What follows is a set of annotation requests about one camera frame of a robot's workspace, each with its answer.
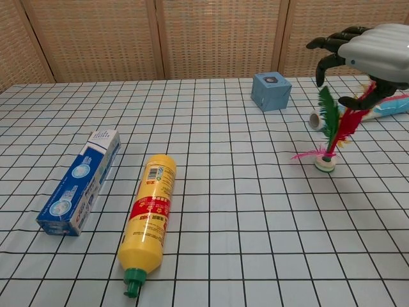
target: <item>toothpaste tube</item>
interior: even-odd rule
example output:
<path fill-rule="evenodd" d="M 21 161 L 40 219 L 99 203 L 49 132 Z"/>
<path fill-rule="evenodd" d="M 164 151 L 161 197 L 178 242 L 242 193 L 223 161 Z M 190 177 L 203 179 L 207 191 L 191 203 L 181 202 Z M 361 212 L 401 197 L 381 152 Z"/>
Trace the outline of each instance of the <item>toothpaste tube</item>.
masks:
<path fill-rule="evenodd" d="M 345 107 L 338 105 L 341 115 L 345 112 Z M 409 94 L 385 98 L 381 104 L 372 108 L 371 112 L 363 117 L 362 120 L 370 120 L 372 118 L 394 115 L 409 111 Z M 320 116 L 320 112 L 314 110 L 309 116 L 309 125 L 314 130 L 321 130 L 324 127 L 324 120 Z"/>

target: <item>white robotic arm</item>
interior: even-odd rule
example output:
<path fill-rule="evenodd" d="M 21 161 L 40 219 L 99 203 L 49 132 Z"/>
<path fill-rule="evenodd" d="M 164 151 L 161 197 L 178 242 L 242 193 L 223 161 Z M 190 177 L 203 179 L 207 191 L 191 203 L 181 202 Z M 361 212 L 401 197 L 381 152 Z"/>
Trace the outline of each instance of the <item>white robotic arm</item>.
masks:
<path fill-rule="evenodd" d="M 376 82 L 371 92 L 358 99 L 339 99 L 340 104 L 350 109 L 371 109 L 382 99 L 395 94 L 396 90 L 409 88 L 409 26 L 350 27 L 328 38 L 315 38 L 307 44 L 307 48 L 333 52 L 318 63 L 318 86 L 323 84 L 328 68 L 341 65 L 356 68 Z"/>

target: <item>red label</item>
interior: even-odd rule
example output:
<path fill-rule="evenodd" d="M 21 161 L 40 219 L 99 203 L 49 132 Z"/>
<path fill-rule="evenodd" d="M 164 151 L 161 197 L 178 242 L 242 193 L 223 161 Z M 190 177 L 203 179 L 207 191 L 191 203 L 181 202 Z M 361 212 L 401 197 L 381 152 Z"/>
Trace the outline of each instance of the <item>red label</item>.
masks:
<path fill-rule="evenodd" d="M 155 213 L 162 216 L 169 216 L 171 202 L 164 197 L 145 197 L 137 200 L 132 207 L 129 219 L 139 214 Z"/>

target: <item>blue box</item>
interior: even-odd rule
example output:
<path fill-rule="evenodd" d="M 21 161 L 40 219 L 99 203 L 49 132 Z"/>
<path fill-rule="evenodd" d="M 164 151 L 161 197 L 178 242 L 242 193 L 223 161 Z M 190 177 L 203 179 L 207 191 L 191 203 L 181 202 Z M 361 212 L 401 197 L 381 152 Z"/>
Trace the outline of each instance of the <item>blue box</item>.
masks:
<path fill-rule="evenodd" d="M 78 236 L 121 147 L 115 130 L 95 131 L 65 173 L 37 223 L 49 235 Z"/>
<path fill-rule="evenodd" d="M 278 72 L 255 74 L 251 99 L 263 111 L 285 109 L 287 107 L 291 83 Z"/>

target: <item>green bottle cap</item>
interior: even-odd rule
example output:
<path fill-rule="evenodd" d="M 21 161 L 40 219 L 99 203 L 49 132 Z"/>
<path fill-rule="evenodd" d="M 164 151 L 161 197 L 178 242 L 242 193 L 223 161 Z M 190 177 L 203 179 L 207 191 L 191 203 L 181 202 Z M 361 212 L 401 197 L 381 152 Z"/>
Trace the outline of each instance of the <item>green bottle cap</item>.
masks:
<path fill-rule="evenodd" d="M 136 298 L 139 293 L 139 288 L 143 286 L 146 280 L 147 273 L 140 269 L 127 269 L 123 282 L 128 285 L 128 289 L 124 294 L 132 299 Z"/>

